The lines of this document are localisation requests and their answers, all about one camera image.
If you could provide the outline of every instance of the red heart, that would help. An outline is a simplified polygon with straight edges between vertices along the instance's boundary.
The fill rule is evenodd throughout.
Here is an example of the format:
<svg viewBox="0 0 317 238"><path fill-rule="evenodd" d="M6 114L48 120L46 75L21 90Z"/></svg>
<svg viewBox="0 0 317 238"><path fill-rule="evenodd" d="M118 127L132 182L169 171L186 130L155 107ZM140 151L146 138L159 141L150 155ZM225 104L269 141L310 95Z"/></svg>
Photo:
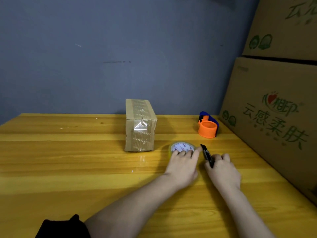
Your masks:
<svg viewBox="0 0 317 238"><path fill-rule="evenodd" d="M277 94L269 95L268 98L267 98L268 104L271 104L271 102L273 102L276 99L276 97L277 97Z"/></svg>

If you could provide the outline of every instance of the large cardboard box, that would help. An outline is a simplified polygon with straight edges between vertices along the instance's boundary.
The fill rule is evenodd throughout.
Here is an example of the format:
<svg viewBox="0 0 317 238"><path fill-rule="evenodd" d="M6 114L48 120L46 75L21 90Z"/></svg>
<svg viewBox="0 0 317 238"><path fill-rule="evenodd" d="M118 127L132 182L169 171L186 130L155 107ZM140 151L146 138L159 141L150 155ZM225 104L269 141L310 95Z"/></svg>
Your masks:
<svg viewBox="0 0 317 238"><path fill-rule="evenodd" d="M220 120L317 204L317 66L237 58Z"/></svg>
<svg viewBox="0 0 317 238"><path fill-rule="evenodd" d="M142 152L154 150L154 132L157 118L148 100L125 101L125 151Z"/></svg>
<svg viewBox="0 0 317 238"><path fill-rule="evenodd" d="M260 0L243 55L317 60L317 0Z"/></svg>

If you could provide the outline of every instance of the roll of tape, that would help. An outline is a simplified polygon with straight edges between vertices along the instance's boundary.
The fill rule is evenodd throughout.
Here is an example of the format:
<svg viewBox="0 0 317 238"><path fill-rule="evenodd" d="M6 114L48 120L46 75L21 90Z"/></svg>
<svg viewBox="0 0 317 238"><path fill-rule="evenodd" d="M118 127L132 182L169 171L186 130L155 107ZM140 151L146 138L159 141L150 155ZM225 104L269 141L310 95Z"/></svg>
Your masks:
<svg viewBox="0 0 317 238"><path fill-rule="evenodd" d="M186 152L188 152L189 150L195 151L195 149L196 149L196 147L190 143L187 143L184 141L177 141L169 146L168 154L170 157L175 150L177 150L179 152L185 150Z"/></svg>

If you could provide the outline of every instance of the person's left hand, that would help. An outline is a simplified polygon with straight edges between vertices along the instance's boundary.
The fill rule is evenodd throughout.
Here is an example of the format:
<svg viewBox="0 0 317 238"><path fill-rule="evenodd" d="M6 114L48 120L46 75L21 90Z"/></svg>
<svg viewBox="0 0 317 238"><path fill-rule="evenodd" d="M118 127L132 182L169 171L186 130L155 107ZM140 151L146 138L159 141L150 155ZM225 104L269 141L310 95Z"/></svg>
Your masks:
<svg viewBox="0 0 317 238"><path fill-rule="evenodd" d="M164 175L168 175L175 182L177 189L187 187L197 178L196 165L201 151L202 148L199 147L194 152L173 152Z"/></svg>

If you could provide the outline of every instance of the hand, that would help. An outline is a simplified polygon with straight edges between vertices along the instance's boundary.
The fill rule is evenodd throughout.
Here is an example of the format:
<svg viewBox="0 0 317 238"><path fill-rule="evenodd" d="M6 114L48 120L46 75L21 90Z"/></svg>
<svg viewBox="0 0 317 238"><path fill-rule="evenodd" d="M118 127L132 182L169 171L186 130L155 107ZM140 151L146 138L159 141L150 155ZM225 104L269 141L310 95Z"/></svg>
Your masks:
<svg viewBox="0 0 317 238"><path fill-rule="evenodd" d="M241 175L234 164L230 162L230 156L228 154L212 156L215 158L214 168L210 167L208 161L205 163L205 168L220 194L224 196L236 189L240 190Z"/></svg>
<svg viewBox="0 0 317 238"><path fill-rule="evenodd" d="M197 178L196 165L201 151L202 148L199 147L194 152L173 152L164 175L168 175L175 182L177 189L187 187Z"/></svg>

